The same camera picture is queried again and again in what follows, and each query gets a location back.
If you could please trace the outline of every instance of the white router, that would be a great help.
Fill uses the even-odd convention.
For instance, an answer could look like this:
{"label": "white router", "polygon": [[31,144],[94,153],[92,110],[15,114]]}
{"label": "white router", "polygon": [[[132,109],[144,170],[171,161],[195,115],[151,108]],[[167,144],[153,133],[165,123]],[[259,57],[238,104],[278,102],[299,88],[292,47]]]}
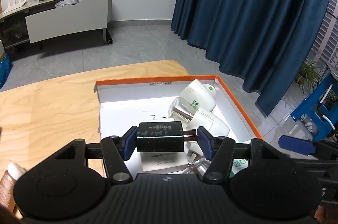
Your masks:
{"label": "white router", "polygon": [[27,0],[23,0],[23,1],[19,0],[18,3],[16,3],[16,0],[12,0],[12,2],[13,2],[12,5],[11,5],[11,1],[10,1],[10,0],[7,0],[7,2],[8,2],[8,8],[5,9],[5,10],[2,12],[3,14],[5,14],[6,12],[9,12],[9,11],[11,11],[11,10],[14,10],[14,9],[17,9],[17,8],[22,7],[22,6],[27,2]]}

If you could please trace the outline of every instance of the gray tile floor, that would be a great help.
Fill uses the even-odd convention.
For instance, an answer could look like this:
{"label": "gray tile floor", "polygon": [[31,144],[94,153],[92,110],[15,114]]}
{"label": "gray tile floor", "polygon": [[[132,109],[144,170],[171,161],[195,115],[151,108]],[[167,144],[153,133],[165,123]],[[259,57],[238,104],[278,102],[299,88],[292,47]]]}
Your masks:
{"label": "gray tile floor", "polygon": [[102,31],[89,31],[53,38],[43,43],[26,44],[18,53],[8,51],[13,69],[1,91],[33,82],[94,69],[119,65],[172,59],[194,74],[218,74],[242,104],[264,137],[276,148],[282,134],[310,139],[311,135],[298,121],[290,118],[290,112],[303,100],[299,87],[292,84],[272,113],[265,117],[256,108],[258,94],[242,89],[243,80],[219,72],[219,64],[205,58],[205,51],[187,45],[171,30],[169,25],[143,25],[109,28],[112,45],[104,45]]}

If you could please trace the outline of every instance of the blue plastic bag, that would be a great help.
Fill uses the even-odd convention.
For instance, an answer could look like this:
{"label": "blue plastic bag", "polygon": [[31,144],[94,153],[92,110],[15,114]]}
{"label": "blue plastic bag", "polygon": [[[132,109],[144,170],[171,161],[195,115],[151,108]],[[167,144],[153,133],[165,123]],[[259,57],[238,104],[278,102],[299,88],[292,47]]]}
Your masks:
{"label": "blue plastic bag", "polygon": [[4,58],[0,61],[0,88],[5,84],[8,75],[10,74],[12,64],[10,57],[5,53]]}

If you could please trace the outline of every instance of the tv stand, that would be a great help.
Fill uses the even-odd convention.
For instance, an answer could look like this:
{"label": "tv stand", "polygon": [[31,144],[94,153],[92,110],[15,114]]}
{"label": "tv stand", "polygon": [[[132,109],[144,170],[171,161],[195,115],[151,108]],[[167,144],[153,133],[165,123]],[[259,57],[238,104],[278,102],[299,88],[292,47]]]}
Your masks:
{"label": "tv stand", "polygon": [[102,29],[104,43],[113,43],[107,30],[107,23],[111,20],[112,0],[80,0],[76,5],[55,8],[59,1],[61,0],[35,0],[0,14],[1,36],[3,30],[14,24],[16,19],[24,19],[28,31],[28,37],[5,42],[5,49],[26,42],[35,43],[96,29]]}

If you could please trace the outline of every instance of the blue gripper pad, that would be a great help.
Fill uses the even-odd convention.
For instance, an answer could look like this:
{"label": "blue gripper pad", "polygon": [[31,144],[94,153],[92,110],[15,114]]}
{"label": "blue gripper pad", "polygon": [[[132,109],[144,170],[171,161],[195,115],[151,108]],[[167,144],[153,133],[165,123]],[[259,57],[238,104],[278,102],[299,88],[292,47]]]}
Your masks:
{"label": "blue gripper pad", "polygon": [[132,126],[129,131],[126,133],[130,133],[131,130],[131,134],[126,138],[125,140],[125,144],[124,144],[124,149],[122,152],[122,159],[124,161],[127,161],[130,159],[133,151],[136,148],[136,133],[137,133],[137,127],[136,126]]}
{"label": "blue gripper pad", "polygon": [[316,147],[313,146],[310,141],[291,136],[281,136],[278,139],[278,144],[283,149],[304,155],[310,155],[316,152]]}
{"label": "blue gripper pad", "polygon": [[214,158],[214,150],[212,148],[210,138],[202,131],[201,127],[197,129],[197,136],[197,143],[204,153],[204,156],[207,160],[211,161]]}

